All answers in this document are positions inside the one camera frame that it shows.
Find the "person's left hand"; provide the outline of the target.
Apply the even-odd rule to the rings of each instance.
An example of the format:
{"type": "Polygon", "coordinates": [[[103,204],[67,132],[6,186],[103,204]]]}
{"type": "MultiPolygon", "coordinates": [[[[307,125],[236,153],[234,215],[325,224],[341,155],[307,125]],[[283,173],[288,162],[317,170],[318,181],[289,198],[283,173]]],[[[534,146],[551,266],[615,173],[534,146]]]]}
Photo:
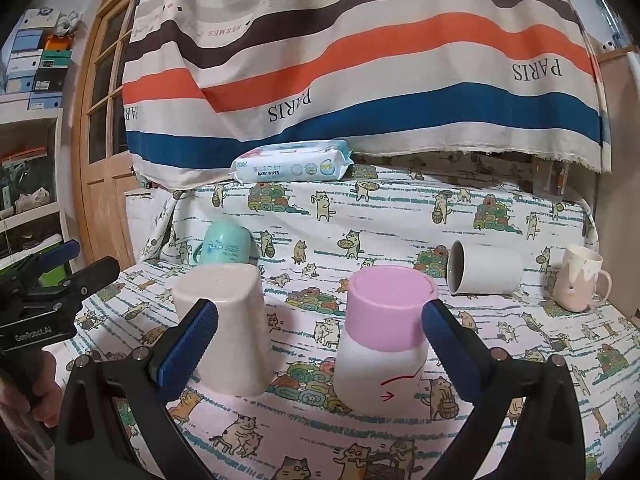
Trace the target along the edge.
{"type": "Polygon", "coordinates": [[[10,382],[1,381],[1,406],[17,414],[32,414],[37,422],[48,428],[58,426],[63,402],[61,387],[55,381],[56,359],[50,352],[41,352],[42,369],[32,384],[32,392],[39,403],[32,408],[28,400],[10,382]]]}

